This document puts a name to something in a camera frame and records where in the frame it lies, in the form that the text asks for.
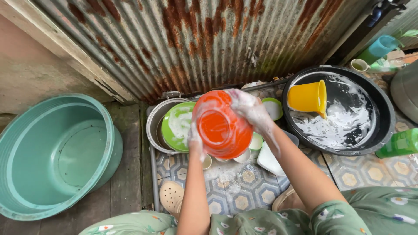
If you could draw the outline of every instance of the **green floral dress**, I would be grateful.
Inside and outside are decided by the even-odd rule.
[[[349,204],[329,201],[315,208],[310,217],[298,209],[212,215],[210,235],[418,234],[418,189],[367,187],[342,193]],[[176,230],[173,216],[142,210],[109,218],[80,234],[174,235]]]

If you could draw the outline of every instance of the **orange plastic bowl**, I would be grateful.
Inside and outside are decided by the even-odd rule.
[[[252,126],[237,116],[230,104],[231,97],[225,91],[214,90],[202,95],[193,109],[192,119],[204,149],[216,158],[236,158],[251,143]]]

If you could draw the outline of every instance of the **sandal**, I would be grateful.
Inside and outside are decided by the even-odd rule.
[[[284,191],[284,193],[280,194],[276,198],[276,200],[273,202],[273,205],[271,206],[272,211],[279,211],[279,206],[285,201],[285,199],[292,193],[295,193],[295,190],[293,189],[293,186],[290,185],[289,188]]]
[[[161,205],[174,217],[180,214],[184,189],[174,181],[166,181],[160,188]]]

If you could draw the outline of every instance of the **wooden plank floor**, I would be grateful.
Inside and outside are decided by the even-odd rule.
[[[149,144],[147,139],[141,141],[141,138],[146,138],[143,129],[146,106],[124,107],[118,102],[107,103],[105,106],[123,139],[122,160],[113,177],[73,207],[50,218],[23,222],[0,215],[0,234],[74,235],[107,218],[140,211],[142,208],[152,209]]]

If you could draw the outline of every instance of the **soapy hand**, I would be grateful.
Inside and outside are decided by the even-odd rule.
[[[247,119],[254,131],[263,134],[275,125],[260,98],[238,89],[225,90],[232,99],[231,109]]]
[[[190,130],[187,135],[187,142],[189,147],[189,157],[199,156],[200,160],[203,162],[206,154],[203,150],[202,138],[197,131],[196,121],[192,120],[190,124]]]

